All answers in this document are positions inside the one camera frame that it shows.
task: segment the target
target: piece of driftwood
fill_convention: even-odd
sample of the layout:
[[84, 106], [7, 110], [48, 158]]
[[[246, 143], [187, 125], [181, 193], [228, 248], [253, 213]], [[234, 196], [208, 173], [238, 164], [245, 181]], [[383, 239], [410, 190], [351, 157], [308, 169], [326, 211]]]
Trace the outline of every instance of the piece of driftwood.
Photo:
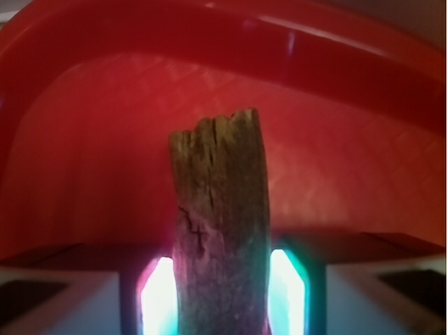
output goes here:
[[179, 334], [269, 334], [270, 218], [257, 111], [202, 119], [169, 143]]

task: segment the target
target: crack in wood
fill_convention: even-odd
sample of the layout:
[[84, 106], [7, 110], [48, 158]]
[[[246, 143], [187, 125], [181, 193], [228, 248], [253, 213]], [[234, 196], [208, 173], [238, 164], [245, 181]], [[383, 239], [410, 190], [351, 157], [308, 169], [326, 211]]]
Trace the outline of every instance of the crack in wood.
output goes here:
[[211, 186], [208, 185], [208, 197], [210, 198], [211, 210], [214, 211], [214, 199], [212, 198]]
[[214, 165], [214, 159], [213, 159], [213, 157], [212, 157], [212, 151], [211, 151], [211, 148], [208, 148], [208, 154], [210, 155], [210, 163], [211, 163], [211, 166], [213, 166], [213, 165]]
[[212, 137], [214, 139], [214, 144], [217, 145], [217, 132], [216, 132], [216, 119], [211, 120], [212, 122]]
[[205, 254], [205, 247], [203, 246], [202, 238], [203, 238], [203, 235], [208, 235], [208, 233], [200, 230], [199, 225], [197, 225], [197, 230], [194, 230], [193, 229], [193, 221], [191, 220], [189, 212], [181, 206], [179, 206], [179, 210], [184, 214], [184, 217], [185, 217], [187, 225], [188, 225], [188, 231], [191, 234], [197, 236], [197, 255], [199, 258], [202, 258]]

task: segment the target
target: weathered wood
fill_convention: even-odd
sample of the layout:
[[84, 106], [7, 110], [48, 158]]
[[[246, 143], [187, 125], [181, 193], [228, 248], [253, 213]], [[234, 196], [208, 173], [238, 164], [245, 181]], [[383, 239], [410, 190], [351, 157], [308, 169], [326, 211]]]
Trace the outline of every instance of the weathered wood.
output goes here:
[[170, 135], [179, 334], [268, 334], [270, 219], [258, 113]]

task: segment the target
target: red curved surface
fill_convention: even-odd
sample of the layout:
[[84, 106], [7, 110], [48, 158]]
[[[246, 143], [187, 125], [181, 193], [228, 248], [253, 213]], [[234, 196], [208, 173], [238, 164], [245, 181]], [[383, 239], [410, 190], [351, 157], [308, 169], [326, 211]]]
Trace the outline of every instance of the red curved surface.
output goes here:
[[169, 132], [248, 106], [275, 230], [445, 245], [445, 54], [389, 27], [308, 1], [34, 0], [0, 73], [0, 256], [169, 244]]

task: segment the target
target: red plastic container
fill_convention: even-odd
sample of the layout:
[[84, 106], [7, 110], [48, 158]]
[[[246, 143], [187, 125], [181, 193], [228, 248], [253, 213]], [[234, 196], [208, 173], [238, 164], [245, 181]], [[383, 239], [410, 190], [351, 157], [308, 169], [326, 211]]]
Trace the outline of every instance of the red plastic container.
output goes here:
[[34, 0], [0, 31], [0, 256], [171, 243], [168, 134], [249, 106], [274, 231], [445, 245], [445, 59], [311, 1]]

